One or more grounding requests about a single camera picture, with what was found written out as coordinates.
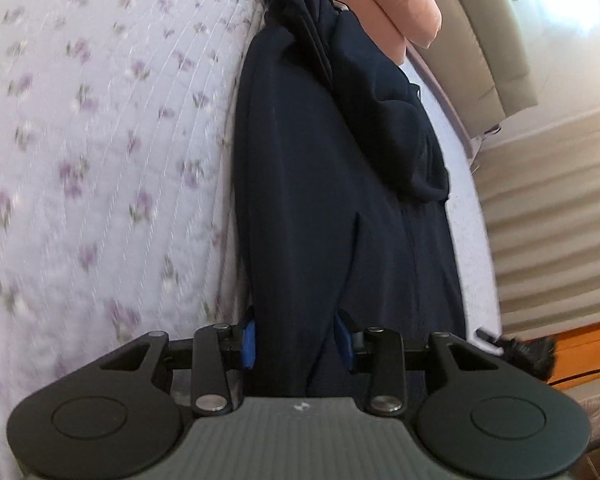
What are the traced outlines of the navy striped track jacket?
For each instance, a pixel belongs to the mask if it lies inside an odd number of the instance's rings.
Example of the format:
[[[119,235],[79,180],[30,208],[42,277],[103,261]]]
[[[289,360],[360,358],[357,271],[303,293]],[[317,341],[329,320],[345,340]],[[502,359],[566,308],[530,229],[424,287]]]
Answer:
[[[256,324],[250,396],[362,399],[338,311],[408,341],[466,333],[450,179],[417,87],[332,0],[264,0],[237,97],[239,247]]]

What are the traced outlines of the orange wooden furniture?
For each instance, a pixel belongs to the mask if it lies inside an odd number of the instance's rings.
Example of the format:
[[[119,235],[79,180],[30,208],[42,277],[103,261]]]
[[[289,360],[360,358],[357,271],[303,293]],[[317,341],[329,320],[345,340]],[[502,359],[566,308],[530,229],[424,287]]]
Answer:
[[[600,323],[557,335],[556,364],[550,381],[566,390],[600,378]]]

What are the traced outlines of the beige pleated curtain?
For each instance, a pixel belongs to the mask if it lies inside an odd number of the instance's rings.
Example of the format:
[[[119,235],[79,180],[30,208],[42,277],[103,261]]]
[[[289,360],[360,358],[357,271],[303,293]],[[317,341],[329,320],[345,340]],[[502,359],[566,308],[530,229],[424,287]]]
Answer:
[[[503,330],[600,322],[600,112],[489,148],[475,174]]]

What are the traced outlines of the floral white bed sheet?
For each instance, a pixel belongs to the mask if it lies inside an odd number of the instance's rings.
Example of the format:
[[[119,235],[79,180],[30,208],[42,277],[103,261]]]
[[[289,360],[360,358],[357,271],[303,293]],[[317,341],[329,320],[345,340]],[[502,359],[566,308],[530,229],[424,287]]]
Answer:
[[[237,81],[260,0],[0,0],[0,479],[28,394],[247,303]]]

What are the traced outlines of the beige padded headboard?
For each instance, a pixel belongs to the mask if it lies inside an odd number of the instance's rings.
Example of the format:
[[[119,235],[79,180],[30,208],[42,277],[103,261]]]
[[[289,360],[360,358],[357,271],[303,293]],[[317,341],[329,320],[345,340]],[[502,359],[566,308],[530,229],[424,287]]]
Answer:
[[[538,104],[513,0],[434,0],[437,38],[419,55],[470,136]]]

